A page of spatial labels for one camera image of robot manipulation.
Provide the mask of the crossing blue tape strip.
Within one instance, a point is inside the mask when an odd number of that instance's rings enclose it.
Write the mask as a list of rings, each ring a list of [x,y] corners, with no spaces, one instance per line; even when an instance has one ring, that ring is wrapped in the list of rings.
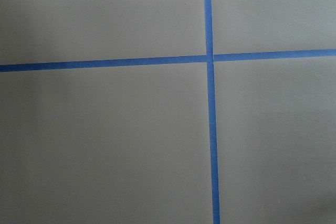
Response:
[[[310,58],[310,57],[327,57],[327,56],[335,56],[335,49],[216,54],[213,55],[213,61],[222,62],[222,61],[244,61],[244,60],[264,60],[264,59]],[[147,65],[171,65],[180,63],[206,63],[206,62],[207,62],[206,55],[194,55],[194,56],[65,61],[65,62],[46,62],[46,63],[19,63],[19,64],[1,65],[1,72],[147,66]]]

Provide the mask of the long blue tape strip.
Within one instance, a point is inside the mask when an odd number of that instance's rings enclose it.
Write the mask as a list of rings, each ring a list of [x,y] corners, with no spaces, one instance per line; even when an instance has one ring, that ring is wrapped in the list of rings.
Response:
[[[208,97],[208,121],[209,121],[209,147],[211,155],[211,182],[212,182],[212,210],[213,223],[219,224],[219,178],[218,178],[218,153],[217,153],[217,125],[216,125],[216,101],[215,101],[215,73],[213,59],[213,19],[212,0],[204,0],[205,11],[205,40],[206,40],[206,64],[207,64],[207,97]]]

